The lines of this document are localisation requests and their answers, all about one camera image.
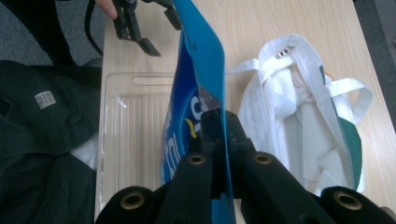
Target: clear plastic container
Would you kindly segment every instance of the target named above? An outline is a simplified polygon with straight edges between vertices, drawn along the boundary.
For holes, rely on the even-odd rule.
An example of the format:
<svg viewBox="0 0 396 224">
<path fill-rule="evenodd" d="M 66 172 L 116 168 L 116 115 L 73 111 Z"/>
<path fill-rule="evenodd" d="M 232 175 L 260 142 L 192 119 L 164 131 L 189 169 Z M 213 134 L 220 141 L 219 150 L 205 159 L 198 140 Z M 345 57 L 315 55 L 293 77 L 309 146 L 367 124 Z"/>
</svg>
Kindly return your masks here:
<svg viewBox="0 0 396 224">
<path fill-rule="evenodd" d="M 170 73 L 107 75 L 97 213 L 121 189 L 140 186 L 155 190 L 161 185 L 163 124 L 173 79 Z"/>
</svg>

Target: white bag handle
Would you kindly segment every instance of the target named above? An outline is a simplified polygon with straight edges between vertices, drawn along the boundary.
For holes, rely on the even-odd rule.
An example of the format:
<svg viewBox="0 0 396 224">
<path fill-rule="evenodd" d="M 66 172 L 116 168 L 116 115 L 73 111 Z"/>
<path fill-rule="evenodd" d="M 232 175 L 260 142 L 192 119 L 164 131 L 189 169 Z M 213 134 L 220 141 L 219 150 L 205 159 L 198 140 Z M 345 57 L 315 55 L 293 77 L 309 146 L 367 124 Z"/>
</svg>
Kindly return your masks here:
<svg viewBox="0 0 396 224">
<path fill-rule="evenodd" d="M 226 75 L 239 74 L 250 71 L 259 72 L 260 83 L 263 84 L 265 80 L 278 70 L 291 66 L 293 59 L 289 55 L 277 59 L 275 56 L 267 58 L 260 62 L 258 59 L 250 59 L 238 64 L 236 67 L 228 70 Z"/>
<path fill-rule="evenodd" d="M 355 124 L 359 123 L 373 101 L 373 92 L 355 78 L 344 78 L 327 83 L 326 88 L 331 97 L 359 90 L 358 98 L 352 106 Z"/>
</svg>

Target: white fabric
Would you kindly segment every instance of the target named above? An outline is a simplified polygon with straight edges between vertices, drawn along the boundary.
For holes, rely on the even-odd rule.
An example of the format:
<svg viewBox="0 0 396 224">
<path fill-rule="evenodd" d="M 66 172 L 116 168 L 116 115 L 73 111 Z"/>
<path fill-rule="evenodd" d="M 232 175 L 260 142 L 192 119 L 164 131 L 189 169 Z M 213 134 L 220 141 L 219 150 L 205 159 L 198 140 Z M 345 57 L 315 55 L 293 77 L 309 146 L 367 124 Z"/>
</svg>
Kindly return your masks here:
<svg viewBox="0 0 396 224">
<path fill-rule="evenodd" d="M 286 48 L 290 52 L 278 59 Z M 321 59 L 305 39 L 287 35 L 268 42 L 259 59 L 228 72 L 257 71 L 242 99 L 242 126 L 257 150 L 278 157 L 316 194 L 331 186 L 351 188 L 353 174 L 337 116 L 356 124 L 373 99 L 358 80 L 331 81 L 320 67 Z M 354 90 L 360 94 L 351 106 L 346 93 Z"/>
<path fill-rule="evenodd" d="M 73 148 L 70 154 L 87 164 L 91 169 L 96 170 L 97 149 L 98 133 L 94 134 L 87 142 L 81 144 L 79 147 Z"/>
</svg>

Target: person's hand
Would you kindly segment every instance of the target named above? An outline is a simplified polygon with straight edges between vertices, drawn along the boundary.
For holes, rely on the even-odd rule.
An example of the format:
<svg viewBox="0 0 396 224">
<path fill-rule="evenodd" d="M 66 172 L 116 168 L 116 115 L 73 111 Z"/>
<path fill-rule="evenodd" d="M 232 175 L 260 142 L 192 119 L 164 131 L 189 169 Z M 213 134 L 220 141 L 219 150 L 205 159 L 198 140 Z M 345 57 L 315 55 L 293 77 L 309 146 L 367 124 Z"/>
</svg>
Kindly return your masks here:
<svg viewBox="0 0 396 224">
<path fill-rule="evenodd" d="M 111 20 L 115 20 L 118 17 L 117 10 L 114 7 L 112 0 L 95 0 L 96 4 L 102 8 Z"/>
</svg>

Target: wooden table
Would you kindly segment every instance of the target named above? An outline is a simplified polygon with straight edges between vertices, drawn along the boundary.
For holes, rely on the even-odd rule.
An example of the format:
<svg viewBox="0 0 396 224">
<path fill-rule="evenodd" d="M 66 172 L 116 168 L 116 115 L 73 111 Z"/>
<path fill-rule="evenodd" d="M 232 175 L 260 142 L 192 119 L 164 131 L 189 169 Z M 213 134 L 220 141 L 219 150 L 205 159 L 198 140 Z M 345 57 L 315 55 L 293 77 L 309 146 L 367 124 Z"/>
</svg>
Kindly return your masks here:
<svg viewBox="0 0 396 224">
<path fill-rule="evenodd" d="M 326 72 L 335 78 L 354 77 L 372 88 L 373 104 L 358 124 L 363 145 L 364 195 L 396 211 L 395 132 L 352 1 L 196 0 L 195 4 L 222 42 L 226 69 L 257 58 L 263 44 L 275 37 L 298 34 L 317 49 Z M 139 3 L 137 17 L 142 36 L 151 40 L 162 57 L 149 57 L 135 43 L 118 40 L 108 20 L 104 84 L 107 75 L 115 72 L 175 72 L 179 32 L 165 18 L 163 8 Z M 237 113 L 249 79 L 249 75 L 227 77 L 227 109 Z M 105 90 L 100 133 L 104 131 Z"/>
</svg>

